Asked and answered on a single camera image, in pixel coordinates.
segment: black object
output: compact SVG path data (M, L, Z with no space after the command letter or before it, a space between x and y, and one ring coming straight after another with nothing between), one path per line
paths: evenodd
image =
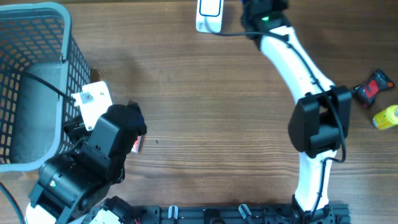
M124 161L137 137L147 127L138 104L112 105L99 117L88 141L53 157L40 167L29 198L57 223L68 223L90 211L111 185L124 180Z
M119 218L120 223L134 223L134 208L118 196L107 198L101 208L105 211L111 211Z
M338 114L344 137L348 135L351 92L345 86L326 92ZM327 150L337 150L341 139L331 108L322 93L307 95L298 100L289 122L289 137L299 152L306 152L310 158ZM320 113L320 108L327 110Z
M311 217L311 211L303 211L300 205L297 203L295 196L292 197L292 206L293 206L293 214L292 214L292 224L306 224L309 220L324 220L329 217L329 215L333 216L331 212L330 205L325 205L322 209L315 210L315 214Z
M76 142L82 137L91 136L92 133L91 131L86 130L81 114L64 122L63 131L65 131L72 144L76 144Z
M243 15L241 24L246 32L269 33L270 30L287 26L289 20L282 11L288 8L288 0L251 0L243 2ZM247 37L253 40L260 50L263 34L249 34Z
M354 88L356 98L367 108L374 103L376 95L383 90L394 88L395 84L379 68L363 84Z
M134 217L139 218L141 224L174 224L175 220L169 219L170 208L158 206L136 207ZM83 224L94 219L100 208L95 207L87 214ZM301 219L294 217L295 210L292 204L269 204L265 206L248 206L254 224L301 224ZM179 207L178 224L243 224L245 219L238 206L230 207ZM314 224L349 224L351 217L348 206L345 204L330 204L328 216Z

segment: red and black package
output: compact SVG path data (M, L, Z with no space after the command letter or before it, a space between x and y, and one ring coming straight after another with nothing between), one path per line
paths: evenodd
M376 95L382 90L394 88L395 84L381 70L377 69L368 82L354 88L358 100L367 108L374 102Z

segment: gray plastic basket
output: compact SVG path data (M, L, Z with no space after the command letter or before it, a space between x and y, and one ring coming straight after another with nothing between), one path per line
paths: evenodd
M38 169L72 147L62 126L79 111L10 69L37 75L67 95L91 81L67 9L53 2L0 6L0 172Z

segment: basket mesh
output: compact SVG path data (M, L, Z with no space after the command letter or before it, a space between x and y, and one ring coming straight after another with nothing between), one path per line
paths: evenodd
M59 62L63 31L64 21L57 16L0 20L0 164L31 162L29 158L18 161L10 156L13 149L12 130L17 121L18 92L24 87L24 79L9 69L24 71L38 63ZM69 58L66 62L68 95L81 91L81 87L90 82L90 70L72 36L69 41ZM64 100L63 121L77 114L73 105ZM66 134L62 132L58 152L64 152L71 146Z

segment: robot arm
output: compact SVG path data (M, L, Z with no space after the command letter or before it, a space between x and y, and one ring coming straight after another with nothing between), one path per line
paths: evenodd
M319 210L317 213L319 217L324 217L326 214L321 210L327 208L329 204L327 188L331 160L326 162L323 173L322 162L327 157L336 156L341 141L331 110L338 110L338 117L343 122L346 137L351 93L345 87L335 87L335 84L322 74L305 52L295 35L294 28L282 13L287 9L287 1L244 1L243 3L244 14L241 23L247 32L277 34L286 39L283 41L268 35L248 35L275 65L296 103L294 115L289 123L290 139L300 153L299 181L293 204L300 211L299 222L306 223L312 211ZM335 108L329 108L323 100L325 94L323 91L332 99ZM326 107L328 111L320 115L321 106ZM322 197L317 202L319 193Z
M82 121L78 116L64 126L72 127L67 134L75 147L40 167L29 195L27 223L65 224L87 214L105 198L111 185L124 180L126 155L137 137L147 132L141 110L133 102L111 105L90 132Z

